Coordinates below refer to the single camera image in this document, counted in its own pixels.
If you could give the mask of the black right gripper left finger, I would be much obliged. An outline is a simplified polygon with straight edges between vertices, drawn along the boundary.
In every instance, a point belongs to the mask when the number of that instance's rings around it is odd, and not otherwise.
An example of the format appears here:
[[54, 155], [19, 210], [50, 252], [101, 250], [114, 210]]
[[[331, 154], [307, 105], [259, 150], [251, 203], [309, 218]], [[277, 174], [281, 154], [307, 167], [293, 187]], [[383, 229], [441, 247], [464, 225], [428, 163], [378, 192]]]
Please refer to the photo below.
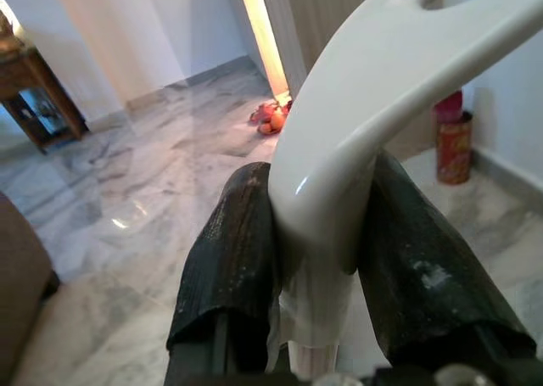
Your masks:
[[270, 168], [233, 172], [188, 253], [166, 340], [167, 385], [266, 371], [280, 290]]

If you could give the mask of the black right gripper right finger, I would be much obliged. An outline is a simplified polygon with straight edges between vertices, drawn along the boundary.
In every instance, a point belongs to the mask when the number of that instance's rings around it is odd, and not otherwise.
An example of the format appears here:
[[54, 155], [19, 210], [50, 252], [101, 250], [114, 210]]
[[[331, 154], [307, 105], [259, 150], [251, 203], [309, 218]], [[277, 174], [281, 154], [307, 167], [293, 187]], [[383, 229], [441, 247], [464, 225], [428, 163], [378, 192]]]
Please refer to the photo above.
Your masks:
[[460, 233], [391, 154], [376, 158], [358, 272], [395, 366], [534, 373], [536, 343]]

